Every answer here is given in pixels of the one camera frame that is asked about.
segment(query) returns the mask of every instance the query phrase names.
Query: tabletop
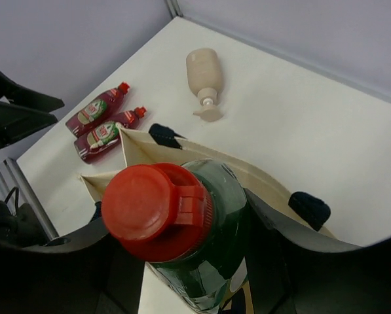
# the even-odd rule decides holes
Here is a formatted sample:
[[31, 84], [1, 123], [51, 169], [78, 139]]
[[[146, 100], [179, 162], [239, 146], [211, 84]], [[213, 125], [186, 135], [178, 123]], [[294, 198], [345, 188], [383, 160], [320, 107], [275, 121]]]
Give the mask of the tabletop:
[[[203, 122], [187, 84], [185, 58], [217, 51], [225, 77], [224, 117]], [[18, 164], [60, 235], [87, 224], [94, 204], [77, 174], [124, 167], [116, 148], [93, 165], [81, 161], [68, 118], [104, 90], [128, 82], [124, 110], [145, 106], [153, 123], [260, 167], [292, 192], [322, 198], [336, 237], [368, 245], [391, 236], [391, 104], [181, 18], [175, 18], [83, 99]], [[175, 298], [143, 280], [140, 313], [169, 313]], [[156, 285], [161, 293], [156, 292]], [[180, 311], [186, 307], [174, 299]]]

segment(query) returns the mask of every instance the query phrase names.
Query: white wall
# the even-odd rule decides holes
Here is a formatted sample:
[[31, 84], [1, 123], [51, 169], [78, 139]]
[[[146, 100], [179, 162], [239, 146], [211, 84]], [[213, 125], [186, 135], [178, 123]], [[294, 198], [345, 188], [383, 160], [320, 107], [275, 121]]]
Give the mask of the white wall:
[[[0, 0], [0, 70], [62, 98], [61, 118], [169, 21], [163, 0]], [[0, 150], [0, 161], [44, 132]]]
[[194, 21], [391, 102], [391, 0], [178, 2]]

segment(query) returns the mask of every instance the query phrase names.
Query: red bottle cap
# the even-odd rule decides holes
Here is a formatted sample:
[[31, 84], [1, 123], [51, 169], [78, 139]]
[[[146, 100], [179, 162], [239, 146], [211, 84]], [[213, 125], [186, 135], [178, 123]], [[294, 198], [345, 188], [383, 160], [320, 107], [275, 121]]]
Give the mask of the red bottle cap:
[[102, 218], [128, 252], [166, 262], [193, 252], [206, 239], [213, 207], [208, 191], [185, 168], [136, 165], [108, 184]]
[[128, 84], [125, 83], [125, 82], [122, 82], [121, 84], [119, 84], [118, 89], [119, 89], [120, 91], [122, 91], [124, 94], [127, 94], [127, 93], [128, 93], [128, 90], [130, 89], [130, 85], [128, 85]]
[[137, 107], [134, 109], [134, 113], [138, 116], [138, 118], [143, 118], [147, 109], [145, 107]]

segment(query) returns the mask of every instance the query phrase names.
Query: beige pump bottle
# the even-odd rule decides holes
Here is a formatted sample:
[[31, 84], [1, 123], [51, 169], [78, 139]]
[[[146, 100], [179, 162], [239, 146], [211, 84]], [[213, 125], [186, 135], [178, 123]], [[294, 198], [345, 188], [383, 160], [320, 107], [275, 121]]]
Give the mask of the beige pump bottle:
[[194, 114], [208, 122], [219, 120], [223, 115], [217, 108], [217, 94], [223, 88], [223, 73], [217, 53], [211, 48], [190, 52], [187, 74], [189, 88], [202, 105]]

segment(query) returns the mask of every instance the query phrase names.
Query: red dish soap bottle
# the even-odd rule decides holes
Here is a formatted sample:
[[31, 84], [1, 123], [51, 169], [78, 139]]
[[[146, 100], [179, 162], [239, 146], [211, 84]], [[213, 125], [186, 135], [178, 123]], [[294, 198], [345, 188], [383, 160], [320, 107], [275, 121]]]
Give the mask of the red dish soap bottle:
[[145, 107], [139, 107], [114, 114], [109, 120], [75, 141], [77, 154], [87, 164], [96, 161], [120, 143], [118, 124], [125, 128], [136, 129], [145, 113]]
[[100, 94], [85, 108], [72, 116], [65, 123], [65, 126], [76, 137], [89, 132], [120, 109], [128, 89], [130, 89], [130, 86], [122, 82], [117, 88], [112, 88]]

